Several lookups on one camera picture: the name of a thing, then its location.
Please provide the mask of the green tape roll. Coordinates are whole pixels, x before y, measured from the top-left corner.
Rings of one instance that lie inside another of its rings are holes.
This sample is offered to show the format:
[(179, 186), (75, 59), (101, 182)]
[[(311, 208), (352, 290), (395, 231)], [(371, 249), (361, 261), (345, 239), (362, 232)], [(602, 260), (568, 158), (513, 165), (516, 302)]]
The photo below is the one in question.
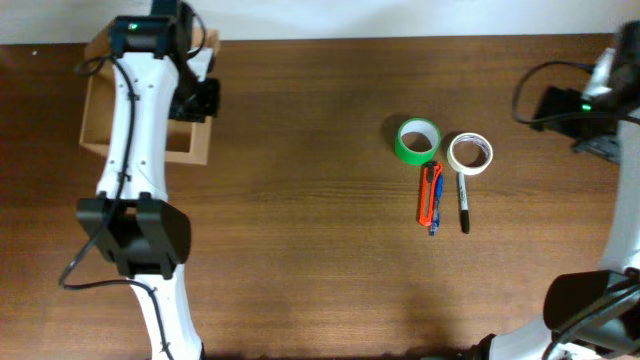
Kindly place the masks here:
[(409, 165), (431, 161), (441, 143), (441, 132), (430, 120), (411, 118), (401, 124), (394, 143), (396, 156)]

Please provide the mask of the white masking tape roll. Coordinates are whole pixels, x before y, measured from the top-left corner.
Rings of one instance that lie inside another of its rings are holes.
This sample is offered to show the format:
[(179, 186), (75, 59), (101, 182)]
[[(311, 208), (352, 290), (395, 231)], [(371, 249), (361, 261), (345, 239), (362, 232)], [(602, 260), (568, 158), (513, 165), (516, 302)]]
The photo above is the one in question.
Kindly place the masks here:
[(489, 141), (477, 133), (460, 133), (455, 136), (447, 149), (450, 167), (466, 176), (484, 172), (494, 159), (494, 151)]

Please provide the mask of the brown cardboard box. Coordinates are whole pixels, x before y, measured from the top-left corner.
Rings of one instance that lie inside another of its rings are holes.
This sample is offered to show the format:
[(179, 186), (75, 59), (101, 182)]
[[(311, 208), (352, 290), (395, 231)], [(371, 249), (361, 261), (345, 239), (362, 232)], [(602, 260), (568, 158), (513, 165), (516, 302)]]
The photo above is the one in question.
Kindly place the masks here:
[[(211, 28), (195, 30), (192, 42), (197, 45), (201, 41), (205, 42), (204, 49), (188, 64), (203, 80), (212, 77), (212, 71), (207, 66), (220, 49), (219, 31)], [(103, 157), (108, 155), (111, 144), (116, 103), (115, 78), (113, 67), (106, 65), (89, 80), (80, 129), (79, 145)], [(184, 122), (156, 111), (147, 120), (150, 110), (149, 104), (136, 105), (133, 145), (158, 140), (165, 145), (163, 158), (169, 163), (205, 165), (208, 162), (210, 116), (203, 123)]]

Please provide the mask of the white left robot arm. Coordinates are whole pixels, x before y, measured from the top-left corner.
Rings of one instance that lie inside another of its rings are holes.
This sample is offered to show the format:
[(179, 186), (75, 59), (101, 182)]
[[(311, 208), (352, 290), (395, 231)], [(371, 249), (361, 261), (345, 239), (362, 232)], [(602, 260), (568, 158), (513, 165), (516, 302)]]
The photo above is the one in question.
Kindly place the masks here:
[(210, 77), (217, 36), (186, 1), (154, 0), (148, 14), (118, 16), (87, 47), (78, 74), (115, 90), (106, 162), (77, 219), (87, 243), (63, 270), (60, 287), (92, 248), (114, 264), (138, 299), (154, 359), (203, 359), (190, 314), (185, 265), (191, 224), (168, 201), (165, 165), (171, 121), (216, 116), (220, 83)]

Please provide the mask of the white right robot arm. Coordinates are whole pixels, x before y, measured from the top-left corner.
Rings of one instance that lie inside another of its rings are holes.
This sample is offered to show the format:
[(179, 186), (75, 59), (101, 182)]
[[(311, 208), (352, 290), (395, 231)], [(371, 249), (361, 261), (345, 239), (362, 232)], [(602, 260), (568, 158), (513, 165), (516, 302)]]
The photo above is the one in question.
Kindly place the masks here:
[(511, 333), (490, 334), (466, 359), (616, 359), (639, 355), (639, 23), (620, 27), (593, 65), (579, 100), (515, 121), (542, 130), (574, 128), (585, 142), (612, 135), (620, 178), (610, 238), (597, 270), (558, 276), (540, 316)]

